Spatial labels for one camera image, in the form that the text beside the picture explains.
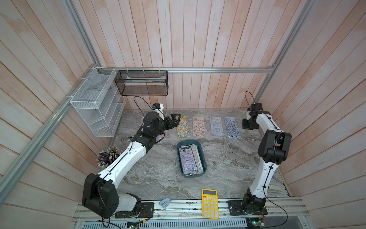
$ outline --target gray marble surface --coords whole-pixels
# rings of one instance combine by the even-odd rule
[[[191,137],[178,138],[176,128],[170,130],[170,138],[163,139],[142,157],[126,174],[120,183],[118,193],[130,192],[143,200],[200,199],[202,188],[216,189],[219,198],[242,198],[252,184],[257,169],[250,165],[250,157],[256,154],[262,140],[258,130],[240,128],[243,110],[182,110],[164,111],[186,115]],[[205,117],[206,136],[192,136],[193,116]],[[211,135],[210,116],[222,117],[224,137]],[[224,116],[235,117],[241,140],[227,137]],[[113,140],[113,146],[124,151],[129,144],[128,136],[133,136],[141,121],[141,112],[125,111]],[[185,178],[179,167],[177,143],[186,139],[196,139],[201,143],[206,159],[207,171],[196,178]],[[276,172],[271,184],[281,186],[281,192],[268,192],[268,196],[287,196],[282,180]]]

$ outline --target sticker sheet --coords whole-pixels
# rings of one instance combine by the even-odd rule
[[[221,122],[221,117],[210,117],[211,123],[211,135],[212,136],[224,136],[223,123]]]
[[[179,148],[180,160],[182,162],[183,173],[186,175],[198,174],[196,162],[191,148]]]
[[[205,118],[193,117],[193,136],[205,136]]]
[[[185,115],[182,115],[180,118],[179,126],[177,126],[177,135],[178,135],[178,138],[191,136],[189,133],[187,118]]]
[[[224,117],[230,139],[242,139],[235,117]]]

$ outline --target metal vent grille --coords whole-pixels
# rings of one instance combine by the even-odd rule
[[[111,221],[112,223],[120,226],[121,228],[127,228],[127,221]],[[185,229],[185,228],[243,228],[247,227],[245,218],[222,218],[217,220],[212,219],[158,219],[149,220],[146,223],[140,224],[140,228],[159,228],[159,229]],[[82,229],[98,229],[104,228],[101,222],[85,222]],[[114,225],[110,225],[108,228],[117,228]]]

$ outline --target plastic tray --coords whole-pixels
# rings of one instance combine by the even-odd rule
[[[187,145],[192,145],[195,144],[198,148],[198,154],[199,157],[201,159],[201,163],[202,163],[202,167],[203,167],[203,173],[201,174],[196,174],[196,175],[186,175],[183,173],[183,167],[182,167],[182,161],[180,159],[180,155],[179,155],[179,148],[181,148],[182,146],[187,146]],[[202,151],[202,147],[201,144],[199,143],[199,141],[197,140],[185,140],[185,141],[181,141],[180,143],[178,143],[177,145],[177,153],[178,153],[178,160],[179,160],[179,166],[180,166],[180,172],[182,173],[182,175],[186,178],[193,178],[193,177],[200,177],[203,174],[205,174],[206,170],[207,170],[207,165],[206,165],[206,160],[205,160],[205,156],[203,154]]]

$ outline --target wooden plank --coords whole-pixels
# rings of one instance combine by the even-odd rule
[[[267,3],[259,9],[257,20],[254,24],[252,34],[249,38],[248,45],[243,56],[241,65],[257,67],[260,65],[262,57],[270,43],[270,40],[276,30],[276,27],[285,11],[287,0],[276,0]],[[245,100],[245,92],[254,93],[255,87],[249,87],[255,77],[255,74],[246,74],[242,83],[242,87],[238,92],[234,107],[248,107]]]
[[[330,74],[330,76],[316,89],[316,91],[299,107],[281,128],[291,130],[306,117],[318,104],[332,93],[344,80],[347,79],[360,65],[366,61],[366,39]]]
[[[157,13],[157,3],[154,0],[144,0],[142,2],[143,11],[145,13],[145,22],[147,35],[149,38],[149,47],[151,55],[151,63],[153,67],[161,67],[163,65],[163,57],[161,53],[161,41],[159,31],[159,19]],[[165,96],[149,96],[151,104],[162,103],[166,106]]]
[[[172,66],[172,41],[171,41],[171,30],[170,30],[170,10],[169,0],[157,1],[157,11],[159,20],[159,32],[161,42],[161,54],[163,58],[163,67]],[[173,76],[168,74],[168,95],[165,96],[166,108],[174,108],[174,97],[173,97]]]
[[[310,114],[308,114],[301,122],[299,122],[292,130],[292,139],[295,140],[306,128],[321,117],[325,112],[331,109],[338,101],[346,100],[343,98],[352,91],[362,80],[365,79],[364,72],[366,63],[363,63],[356,71],[354,71],[345,81],[341,83],[332,93],[325,98]]]
[[[5,204],[72,217],[79,203],[19,182]]]
[[[290,0],[288,2],[287,7],[281,17],[281,20],[276,27],[276,31],[274,32],[271,41],[268,44],[267,50],[263,55],[263,58],[259,65],[260,67],[266,67],[269,65],[269,61],[275,53],[275,50],[279,45],[281,39],[283,39],[283,37],[286,37],[284,36],[284,33],[288,28],[290,21],[293,17],[296,17],[295,12],[299,8],[299,3],[300,0]]]
[[[13,159],[16,159],[16,157],[19,155],[18,153],[0,145],[0,152],[2,153],[2,158],[4,161],[12,161]],[[73,170],[67,170],[68,167],[65,166],[67,163],[63,161],[63,163],[59,163],[58,160],[55,160],[53,157],[49,157],[49,155],[54,155],[51,152],[47,151],[46,149],[41,150],[41,152],[38,154],[36,160],[37,162],[40,161],[40,158],[44,160],[44,165],[52,165],[54,168],[54,171],[62,171],[61,175],[57,175],[56,172],[50,171],[45,169],[42,166],[39,166],[36,164],[36,162],[33,162],[27,171],[25,172],[24,176],[20,179],[21,182],[40,188],[42,190],[45,190],[50,193],[57,194],[59,196],[63,196],[75,201],[81,200],[82,197],[82,185],[84,185],[84,180],[86,178],[86,175],[83,174],[83,178],[79,176],[79,173],[74,173],[77,169],[73,168]],[[1,167],[1,175],[6,172],[6,169]],[[73,180],[82,180],[82,185],[79,185],[77,183],[71,182],[68,179],[65,179],[62,177],[63,174],[68,173],[68,176],[71,176]]]
[[[247,19],[247,15],[249,12],[250,4],[251,4],[250,0],[239,1],[236,12],[240,13],[235,14],[234,23],[231,29],[231,35],[227,46],[223,67],[232,67],[233,65],[236,50],[238,49],[239,41],[242,36],[245,21]],[[213,108],[226,107],[226,102],[228,96],[230,95],[230,92],[226,94],[225,99],[224,94],[226,88],[228,88],[228,90],[231,91],[233,83],[234,79],[233,77],[230,78],[230,74],[223,73],[220,75],[219,87],[217,88]]]
[[[314,210],[365,198],[366,176],[302,196],[306,209]]]
[[[183,67],[193,66],[193,50],[196,27],[197,0],[184,2],[183,20]],[[189,108],[191,103],[192,74],[183,74],[182,108]]]
[[[273,111],[268,110],[269,106],[272,105],[272,101],[275,95],[282,90],[283,82],[286,82],[289,75],[293,72],[301,58],[304,56],[309,46],[315,40],[316,36],[319,34],[325,23],[328,21],[330,16],[333,14],[334,10],[340,3],[338,1],[321,1],[317,7],[312,12],[312,16],[309,18],[305,26],[301,29],[297,39],[295,40],[291,50],[286,55],[284,62],[286,65],[281,65],[277,71],[276,80],[272,81],[272,86],[268,87],[261,97],[261,103],[263,104],[263,109],[273,113]]]
[[[0,90],[0,117],[28,137],[33,138],[43,123],[20,106],[13,98]]]
[[[317,228],[352,226],[366,224],[363,217],[366,199],[332,207],[310,210],[310,216]]]
[[[365,134],[365,130],[360,130],[307,162],[285,173],[284,177],[286,182],[291,184],[366,149],[366,143],[363,138]]]
[[[65,124],[65,127],[68,127],[75,134],[74,137],[79,138],[90,150],[92,150],[96,155],[98,155],[100,149],[94,144],[94,142],[84,133],[84,131],[69,115],[65,115],[62,122]]]
[[[3,15],[4,19],[12,27],[12,29],[22,39],[22,41],[28,46],[28,48],[51,75],[51,77],[60,86],[63,92],[65,94],[69,93],[72,88],[71,83],[63,74],[51,55],[47,52],[46,48],[42,45],[36,34],[32,31],[14,4],[10,1],[2,2],[0,13]]]
[[[183,24],[184,2],[170,1],[170,25],[172,40],[172,66],[183,66]],[[183,101],[183,75],[173,74],[173,99],[174,108],[182,108]]]
[[[4,175],[6,171],[10,168],[12,163],[18,157],[18,154],[12,153],[12,151],[3,145],[0,145],[0,153],[1,153],[1,160],[0,160],[0,175]]]
[[[56,1],[56,5],[62,15],[62,18],[65,20],[65,23],[66,23],[68,29],[70,30],[72,37],[74,38],[75,42],[77,43],[85,61],[86,61],[87,66],[90,66],[93,63],[92,58],[89,55],[89,52],[86,50],[86,47],[81,39],[79,32],[76,30],[76,27],[71,19],[70,14],[68,13],[68,11],[66,9],[66,6],[60,1]]]
[[[79,75],[83,75],[83,71],[78,65],[73,53],[67,46],[65,40],[63,39],[60,31],[57,29],[55,23],[53,22],[51,16],[48,14],[46,7],[43,5],[41,0],[27,1],[28,5],[38,18],[39,22],[42,24],[43,28],[46,30],[53,43],[56,45],[57,49],[60,51],[61,55],[64,57],[66,63],[69,65],[70,69],[74,75],[78,78]]]
[[[99,150],[104,150],[105,142],[100,137],[94,136],[90,128],[86,125],[84,120],[80,117],[78,112],[73,107],[69,110],[68,115],[78,124],[78,126],[84,131],[84,133],[88,135],[88,137],[94,142],[94,144],[97,145]]]
[[[366,126],[366,120],[359,118],[359,112],[363,112],[364,110],[366,110],[366,103],[347,114],[321,135],[317,136],[304,147],[288,156],[286,161],[281,164],[281,172],[284,174],[287,173],[291,169],[303,164],[321,152],[339,143],[343,139],[361,130]]]
[[[304,196],[364,176],[366,174],[366,168],[362,165],[365,159],[366,150],[289,184],[291,192],[297,196]]]
[[[0,127],[2,130],[0,132],[0,144],[17,153],[20,153],[30,141],[29,138],[17,131],[2,119],[0,119]]]
[[[27,21],[28,25],[32,28],[33,32],[37,35],[38,39],[42,42],[44,47],[50,53],[52,58],[56,61],[57,65],[60,67],[62,72],[65,74],[67,79],[72,85],[77,83],[77,78],[71,71],[70,67],[64,60],[60,51],[57,49],[46,30],[43,28],[28,3],[25,0],[14,0],[13,3],[22,14],[22,17]]]
[[[141,0],[131,1],[130,7],[133,23],[135,25],[138,46],[140,48],[142,67],[152,67],[150,48],[149,48],[149,38],[147,37],[147,29],[146,29],[146,22],[143,12],[142,1]],[[149,96],[143,96],[143,98],[147,101],[148,104],[151,104]],[[142,103],[140,103],[139,101],[138,104],[140,107],[145,107],[146,109],[149,109],[149,107],[147,107],[143,101]]]
[[[40,84],[46,88],[48,93],[57,102],[61,102],[66,96],[65,93],[2,16],[0,16],[0,27],[3,31],[0,34],[1,42],[16,56]]]
[[[366,63],[362,65],[357,71],[355,71],[348,81],[355,81],[356,83],[363,80],[362,83],[357,85],[354,89],[349,89],[351,92],[345,97],[340,99],[333,107],[319,117],[313,124],[308,126],[300,135],[295,137],[290,146],[290,154],[293,154],[305,144],[313,140],[323,131],[331,127],[334,123],[347,115],[353,109],[365,102],[366,92],[364,90],[366,86],[366,80],[364,80],[364,71],[366,70]]]
[[[219,34],[217,37],[216,49],[213,59],[213,67],[224,65],[225,55],[229,44],[229,39],[233,29],[234,18],[238,9],[239,1],[225,1],[222,12]],[[213,108],[216,93],[219,88],[221,74],[211,74],[210,84],[206,98],[206,108]]]
[[[71,226],[72,217],[4,204],[0,208],[0,220],[5,229],[28,228],[30,225],[34,228],[65,229]]]
[[[257,47],[260,49],[259,52],[261,52],[262,48],[261,46],[265,46],[265,41],[264,39],[261,39],[262,37],[262,33],[264,32],[264,29],[266,27],[268,18],[270,16],[273,17],[273,15],[276,16],[276,11],[274,14],[271,13],[273,5],[275,4],[274,0],[270,0],[270,1],[266,1],[265,4],[261,4],[261,7],[259,8],[258,14],[257,14],[257,18],[255,19],[254,22],[254,26],[253,29],[250,33],[250,37],[248,39],[248,44],[246,45],[245,51],[244,51],[244,55],[242,58],[242,61],[240,63],[241,67],[249,67],[249,66],[253,66],[251,65],[251,60],[253,58],[253,55],[257,49]],[[269,31],[270,28],[266,28],[269,34],[264,34],[265,37],[268,38],[268,36],[272,37],[271,32]]]
[[[61,12],[59,11],[56,3],[51,0],[42,0],[46,10],[50,14],[53,22],[55,23],[56,27],[60,31],[62,37],[64,38],[67,46],[69,47],[70,51],[72,52],[74,58],[76,59],[77,63],[79,64],[81,71],[84,72],[88,67],[88,63],[84,59],[83,54],[79,46],[77,45],[74,37],[71,34],[71,31],[67,27],[65,20],[63,19]]]
[[[257,18],[257,14],[258,14],[258,11],[259,11],[259,8],[260,8],[261,4],[262,4],[262,0],[252,1],[251,4],[250,4],[250,8],[249,8],[248,16],[247,16],[246,21],[245,21],[245,26],[244,26],[244,29],[243,29],[243,33],[242,33],[242,36],[240,38],[239,46],[238,46],[238,49],[236,51],[234,62],[233,62],[233,65],[232,65],[233,67],[239,67],[240,66],[240,63],[243,59],[244,51],[247,47],[248,40],[249,40],[251,31],[253,29],[255,19]]]
[[[119,5],[121,8],[122,17],[124,20],[124,26],[126,28],[127,37],[128,37],[128,41],[130,43],[135,67],[142,67],[142,60],[141,60],[141,55],[140,55],[140,50],[139,50],[139,44],[137,42],[134,21],[132,19],[130,3],[128,2],[128,0],[119,0]]]
[[[90,39],[90,43],[91,45],[93,46],[95,52],[96,52],[96,55],[97,55],[97,58],[101,64],[101,67],[107,67],[107,64],[104,60],[104,57],[102,55],[102,52],[101,52],[101,48],[99,47],[98,43],[97,43],[97,40],[93,34],[93,31],[89,25],[89,22],[88,22],[88,19],[86,18],[86,15],[84,13],[84,10],[83,10],[83,7],[81,6],[79,0],[72,0],[73,3],[74,3],[74,6],[75,6],[75,9],[79,15],[79,18],[81,20],[81,23],[83,24],[84,26],[84,29],[85,29],[85,32],[86,34],[88,35],[89,39]]]
[[[106,39],[103,35],[102,28],[100,27],[97,15],[94,11],[92,2],[90,0],[79,0],[79,1],[84,11],[84,14],[88,20],[88,25],[90,26],[90,29],[94,34],[95,40],[99,46],[99,49],[102,53],[103,59],[107,67],[116,67],[116,64],[114,63],[114,59],[109,50]]]
[[[341,64],[341,62],[357,47],[366,36],[366,15],[359,26],[355,26],[348,36],[340,43],[329,56],[284,112],[276,119],[276,123],[283,125],[296,110],[314,93],[327,77]]]
[[[197,18],[194,35],[193,67],[203,67],[207,31],[210,19],[211,1],[197,2]],[[190,108],[198,108],[202,74],[192,74]]]
[[[290,101],[295,97],[295,95],[300,91],[302,88],[300,85],[304,86],[306,82],[309,81],[310,78],[306,78],[307,80],[303,80],[305,77],[303,74],[308,74],[308,69],[311,65],[314,64],[314,59],[317,58],[318,55],[323,55],[323,53],[327,50],[325,49],[326,44],[329,42],[332,42],[331,39],[334,36],[339,36],[339,33],[337,31],[340,29],[340,26],[342,24],[345,24],[347,21],[344,21],[347,16],[350,14],[352,8],[357,3],[357,1],[342,1],[328,22],[324,25],[323,29],[319,33],[319,35],[314,40],[313,44],[310,46],[310,48],[307,50],[297,67],[294,69],[294,71],[291,73],[289,79],[287,80],[283,86],[285,90],[281,90],[279,94],[277,95],[278,99],[285,100],[281,102],[278,106],[278,108],[273,113],[273,118],[277,118],[282,111],[287,107],[287,105],[290,103]]]
[[[234,86],[235,80],[236,80],[236,74],[233,74],[233,73],[229,74],[229,78],[228,78],[228,81],[226,84],[223,100],[221,102],[221,108],[227,107],[227,102],[229,101],[230,93]]]
[[[52,171],[78,185],[84,186],[86,174],[73,167],[63,159],[59,158],[46,148],[42,148],[34,159],[34,163]],[[80,194],[77,194],[75,200],[80,199]]]
[[[118,0],[105,1],[112,21],[113,29],[117,37],[118,45],[122,53],[124,65],[134,67],[134,59],[128,42],[128,35],[124,25],[121,8]]]
[[[95,164],[96,154],[91,151],[63,122],[58,125],[54,134],[59,136],[70,147],[87,159],[91,164]]]
[[[222,0],[214,0],[212,2],[210,21],[209,21],[208,31],[207,31],[205,58],[203,61],[204,67],[213,66],[216,44],[217,44],[217,39],[219,36],[220,23],[221,23],[223,10],[224,10],[224,3],[225,3],[225,1],[222,1]],[[207,100],[208,91],[209,91],[210,77],[211,77],[210,74],[202,74],[198,108],[206,107],[206,100]]]
[[[0,63],[0,88],[32,113],[45,122],[52,112],[18,78]]]
[[[117,41],[115,30],[113,29],[112,21],[109,16],[107,5],[103,0],[92,0],[94,11],[97,15],[100,27],[107,42],[109,51],[111,52],[114,64],[116,67],[125,67],[120,46]]]

